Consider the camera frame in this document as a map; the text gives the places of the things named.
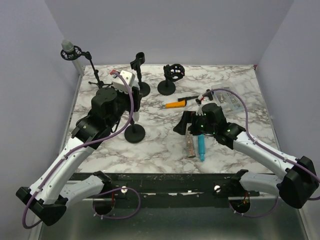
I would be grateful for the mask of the round-base clip stand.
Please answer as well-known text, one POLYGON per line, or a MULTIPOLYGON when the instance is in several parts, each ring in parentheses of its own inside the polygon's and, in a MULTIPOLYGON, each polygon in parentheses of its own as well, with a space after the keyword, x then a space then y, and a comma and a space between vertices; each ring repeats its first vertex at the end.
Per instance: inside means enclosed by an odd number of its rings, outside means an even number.
POLYGON ((142 81, 142 71, 141 71, 141 65, 145 63, 145 54, 143 52, 138 52, 135 55, 135 59, 130 62, 130 67, 132 70, 136 71, 137 78, 138 78, 138 85, 140 88, 140 93, 142 94, 142 97, 146 97, 150 94, 151 88, 150 86, 142 81))

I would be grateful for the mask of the glitter silver-head microphone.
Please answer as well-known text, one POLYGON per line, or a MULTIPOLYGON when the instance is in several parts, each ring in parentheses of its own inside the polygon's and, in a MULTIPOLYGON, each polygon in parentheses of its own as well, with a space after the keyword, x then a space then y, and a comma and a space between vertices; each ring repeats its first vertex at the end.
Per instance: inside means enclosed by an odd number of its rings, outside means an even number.
POLYGON ((188 158, 195 158, 196 153, 195 153, 195 149, 194 149, 194 142, 193 142, 192 135, 186 134, 185 139, 186 139, 187 157, 188 158))

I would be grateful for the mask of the blue toy microphone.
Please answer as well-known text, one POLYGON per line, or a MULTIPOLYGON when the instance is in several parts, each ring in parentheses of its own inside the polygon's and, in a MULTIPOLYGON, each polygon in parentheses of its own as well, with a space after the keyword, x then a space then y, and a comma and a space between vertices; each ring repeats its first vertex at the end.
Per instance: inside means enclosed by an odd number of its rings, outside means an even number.
POLYGON ((201 162, 205 161, 206 146, 205 136, 203 134, 197 136, 198 154, 201 162))

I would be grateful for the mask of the round-base shock-mount stand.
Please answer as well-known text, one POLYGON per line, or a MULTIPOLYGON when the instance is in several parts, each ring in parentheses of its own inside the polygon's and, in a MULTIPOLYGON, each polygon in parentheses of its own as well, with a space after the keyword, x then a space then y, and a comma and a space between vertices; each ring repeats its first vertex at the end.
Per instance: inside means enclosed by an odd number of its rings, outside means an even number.
POLYGON ((178 63, 163 67, 165 80, 157 85, 157 91, 163 96, 170 96, 176 91, 175 82, 185 76, 185 68, 178 63))

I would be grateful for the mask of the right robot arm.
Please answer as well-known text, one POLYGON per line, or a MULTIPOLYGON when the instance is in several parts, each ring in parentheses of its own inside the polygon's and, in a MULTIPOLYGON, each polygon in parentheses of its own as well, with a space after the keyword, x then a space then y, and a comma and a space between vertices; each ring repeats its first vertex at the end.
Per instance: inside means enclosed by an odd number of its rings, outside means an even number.
POLYGON ((197 111, 184 111, 173 131, 193 136, 207 135, 231 150, 243 153, 259 162, 272 174, 239 171, 230 183, 230 191, 241 196, 258 191, 280 197, 289 206, 300 209, 319 187, 313 161, 306 156, 296 158, 252 137, 240 125, 228 122, 223 110, 215 103, 207 103, 197 111))

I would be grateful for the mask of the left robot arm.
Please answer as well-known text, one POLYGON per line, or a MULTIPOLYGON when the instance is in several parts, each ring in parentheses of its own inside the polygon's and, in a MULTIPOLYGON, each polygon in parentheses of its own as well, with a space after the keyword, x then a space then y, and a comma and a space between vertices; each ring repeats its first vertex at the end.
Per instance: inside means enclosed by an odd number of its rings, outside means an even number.
POLYGON ((40 222, 52 226, 62 218, 69 206, 87 197, 104 198, 110 194, 111 185, 101 171, 72 187, 67 187, 66 183, 102 142, 127 129, 140 109, 141 98, 136 86, 111 86, 96 92, 90 111, 78 120, 64 150, 52 165, 31 186, 22 186, 17 190, 16 196, 25 204, 22 214, 25 229, 35 227, 26 223, 28 211, 32 211, 40 222))

